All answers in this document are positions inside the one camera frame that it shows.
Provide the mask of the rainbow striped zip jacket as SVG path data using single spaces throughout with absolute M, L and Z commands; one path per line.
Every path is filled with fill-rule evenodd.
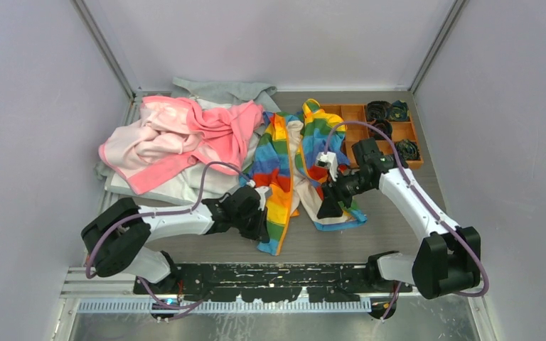
M 261 135 L 247 175 L 258 186 L 270 188 L 267 199 L 266 228 L 269 241 L 260 242 L 258 250 L 273 256 L 280 254 L 290 219 L 302 206 L 319 231 L 336 231 L 359 227 L 367 217 L 353 202 L 343 207 L 340 217 L 320 219 L 317 213 L 323 202 L 321 186 L 328 177 L 316 158 L 327 146 L 335 153 L 342 171 L 350 161 L 342 152 L 346 128 L 334 130 L 343 120 L 326 112 L 315 100 L 308 99 L 301 111 L 264 112 L 264 133 Z

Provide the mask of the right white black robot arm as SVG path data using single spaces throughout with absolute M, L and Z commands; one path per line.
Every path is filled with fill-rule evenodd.
M 328 171 L 321 186 L 323 202 L 318 218 L 340 217 L 353 196 L 379 190 L 406 219 L 419 241 L 417 254 L 387 251 L 368 259 L 366 281 L 377 292 L 393 281 L 415 286 L 427 299 L 461 293 L 472 296 L 483 280 L 481 238 L 474 227 L 461 227 L 426 194 L 404 160 L 384 154 L 375 139 L 352 147 L 358 167 L 342 172 L 334 152 L 323 151 L 316 164 Z

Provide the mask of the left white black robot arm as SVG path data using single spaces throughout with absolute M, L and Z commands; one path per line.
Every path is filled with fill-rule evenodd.
M 176 289 L 179 275 L 171 257 L 146 244 L 178 235 L 209 235 L 238 230 L 246 239 L 268 241 L 266 202 L 268 187 L 246 185 L 220 198 L 194 205 L 151 207 L 130 197 L 118 200 L 81 231 L 89 254 L 85 275 L 106 278 L 132 274 L 162 293 Z

